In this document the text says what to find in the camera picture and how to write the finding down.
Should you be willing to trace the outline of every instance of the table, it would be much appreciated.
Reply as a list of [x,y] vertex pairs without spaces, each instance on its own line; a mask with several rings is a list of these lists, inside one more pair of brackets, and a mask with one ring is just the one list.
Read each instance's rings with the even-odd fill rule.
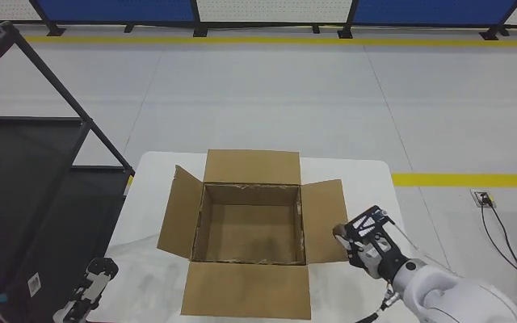
[[[180,316],[188,260],[158,250],[156,244],[174,177],[174,165],[180,165],[201,179],[205,159],[205,153],[144,154],[107,250],[107,257],[115,260],[120,271],[107,285],[100,306],[88,316],[89,321],[294,322]],[[384,162],[301,158],[300,164],[302,183],[342,180],[349,219],[377,204],[404,229],[391,174]],[[391,225],[386,226],[386,231],[402,252],[410,256],[408,241]],[[356,322],[379,308],[385,285],[383,280],[374,280],[347,262],[309,265],[312,321]],[[377,322],[418,320],[402,302],[398,302]]]

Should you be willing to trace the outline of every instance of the yellow floor line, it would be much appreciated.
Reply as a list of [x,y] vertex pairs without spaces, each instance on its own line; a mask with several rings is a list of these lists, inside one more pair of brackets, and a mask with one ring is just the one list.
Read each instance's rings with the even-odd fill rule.
[[517,187],[517,174],[393,173],[396,187]]
[[416,40],[416,39],[354,39],[281,38],[281,37],[136,37],[136,36],[26,36],[33,43],[75,44],[306,44],[306,45],[367,45],[367,46],[431,46],[431,47],[517,47],[517,40]]

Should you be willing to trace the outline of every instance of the black metal cart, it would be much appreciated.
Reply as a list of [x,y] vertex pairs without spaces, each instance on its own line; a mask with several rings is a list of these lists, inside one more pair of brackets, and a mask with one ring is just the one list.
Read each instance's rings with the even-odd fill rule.
[[[12,296],[0,313],[46,322],[104,255],[135,172],[19,31],[0,23],[0,57],[15,44],[78,113],[0,117],[0,293]],[[122,166],[74,165],[89,131]],[[35,275],[41,287],[31,296]]]

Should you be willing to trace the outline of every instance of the wall outlet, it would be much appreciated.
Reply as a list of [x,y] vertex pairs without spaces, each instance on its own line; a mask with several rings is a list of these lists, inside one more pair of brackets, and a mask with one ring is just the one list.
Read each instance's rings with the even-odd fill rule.
[[[490,194],[489,191],[483,191],[483,190],[470,190],[470,194],[472,195],[474,202],[476,203],[477,207],[480,208],[482,204],[482,195],[486,193],[488,197],[492,200],[492,205],[494,205],[494,208],[496,208],[494,197]],[[483,204],[484,208],[490,208],[490,205],[487,203]]]

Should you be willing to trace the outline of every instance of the open cardboard box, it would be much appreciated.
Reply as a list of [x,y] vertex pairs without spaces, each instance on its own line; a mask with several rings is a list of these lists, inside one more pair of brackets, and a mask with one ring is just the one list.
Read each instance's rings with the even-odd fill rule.
[[191,260],[182,314],[310,319],[307,265],[347,260],[341,180],[301,185],[298,153],[209,150],[180,166],[158,248]]

